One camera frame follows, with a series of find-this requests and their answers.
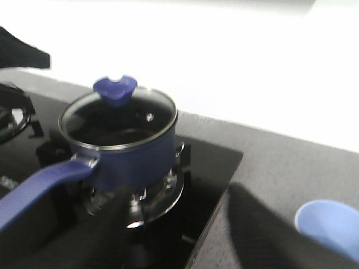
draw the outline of blue bowl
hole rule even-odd
[[[359,262],[359,211],[332,200],[301,206],[294,224],[303,235]]]

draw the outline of saucepan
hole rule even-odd
[[[169,96],[138,87],[130,76],[103,78],[93,89],[59,118],[72,158],[38,171],[0,200],[0,231],[60,183],[85,180],[101,191],[125,184],[143,189],[174,165],[177,108]]]

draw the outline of lid knob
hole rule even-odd
[[[126,105],[137,87],[137,81],[130,76],[122,76],[118,81],[112,81],[108,77],[95,82],[93,89],[115,108]]]

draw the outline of saucepan handle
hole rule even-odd
[[[27,178],[0,200],[0,232],[52,187],[88,177],[98,159],[74,155],[71,160],[48,166]]]

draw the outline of lid rim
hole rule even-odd
[[[170,121],[168,122],[168,124],[163,127],[159,132],[155,133],[154,135],[143,139],[143,140],[139,140],[136,142],[132,142],[132,143],[127,143],[127,144],[120,144],[120,145],[107,145],[107,146],[101,146],[101,145],[93,145],[93,144],[89,144],[89,143],[84,143],[81,141],[78,141],[76,139],[73,139],[68,132],[65,130],[65,127],[63,124],[63,117],[66,114],[66,112],[70,109],[73,108],[74,105],[76,105],[76,103],[84,100],[86,97],[90,96],[90,95],[96,95],[97,92],[91,92],[89,94],[86,94],[85,96],[82,96],[81,98],[75,100],[73,103],[71,103],[60,115],[59,120],[58,120],[58,128],[59,131],[61,133],[61,135],[70,143],[76,145],[76,146],[80,146],[82,148],[88,149],[88,150],[94,150],[94,151],[101,151],[101,152],[107,152],[107,151],[124,151],[124,150],[129,150],[129,149],[133,149],[135,147],[144,145],[149,143],[150,141],[153,141],[155,139],[157,139],[158,137],[160,137],[161,135],[165,134],[169,129],[172,128],[172,126],[176,123],[177,121],[177,117],[178,117],[178,110],[176,107],[176,104],[174,103],[174,101],[172,100],[171,97],[169,97],[167,94],[163,93],[162,91],[156,90],[156,89],[147,89],[144,87],[137,87],[137,89],[144,89],[144,90],[148,90],[148,91],[154,91],[158,94],[161,94],[162,96],[166,97],[173,105],[173,115],[170,119]]]

